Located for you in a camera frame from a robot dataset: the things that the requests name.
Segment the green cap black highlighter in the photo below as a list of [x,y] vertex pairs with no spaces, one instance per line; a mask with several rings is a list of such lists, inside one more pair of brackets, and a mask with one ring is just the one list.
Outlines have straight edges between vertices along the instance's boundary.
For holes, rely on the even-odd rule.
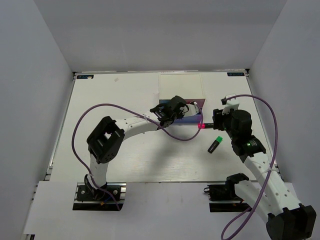
[[208,148],[208,152],[210,154],[212,154],[215,149],[220,145],[220,143],[222,142],[223,138],[221,136],[218,136],[214,141],[213,143],[210,145],[210,147]]

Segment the pink cap black highlighter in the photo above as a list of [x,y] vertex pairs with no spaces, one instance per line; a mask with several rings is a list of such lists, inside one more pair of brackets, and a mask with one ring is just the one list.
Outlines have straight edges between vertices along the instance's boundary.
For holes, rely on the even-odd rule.
[[199,129],[213,129],[214,124],[213,123],[199,123],[198,128]]

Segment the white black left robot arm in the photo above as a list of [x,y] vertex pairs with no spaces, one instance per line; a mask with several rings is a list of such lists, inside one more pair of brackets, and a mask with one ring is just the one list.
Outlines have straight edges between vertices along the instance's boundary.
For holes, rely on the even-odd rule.
[[123,120],[104,117],[86,140],[90,153],[90,174],[85,177],[85,185],[90,196],[96,200],[105,196],[108,164],[118,154],[123,141],[145,132],[157,131],[161,127],[167,128],[176,120],[198,113],[199,108],[195,103],[187,103],[176,95],[168,102],[151,108],[141,117]]

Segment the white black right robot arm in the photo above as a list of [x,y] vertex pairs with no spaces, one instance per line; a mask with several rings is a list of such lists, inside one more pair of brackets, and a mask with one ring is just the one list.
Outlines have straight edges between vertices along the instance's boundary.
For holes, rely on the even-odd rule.
[[311,237],[316,211],[303,205],[270,167],[266,149],[252,134],[252,118],[245,110],[213,110],[213,128],[225,131],[234,153],[254,175],[261,189],[249,178],[237,173],[227,178],[226,195],[241,198],[261,217],[272,240],[305,240]]

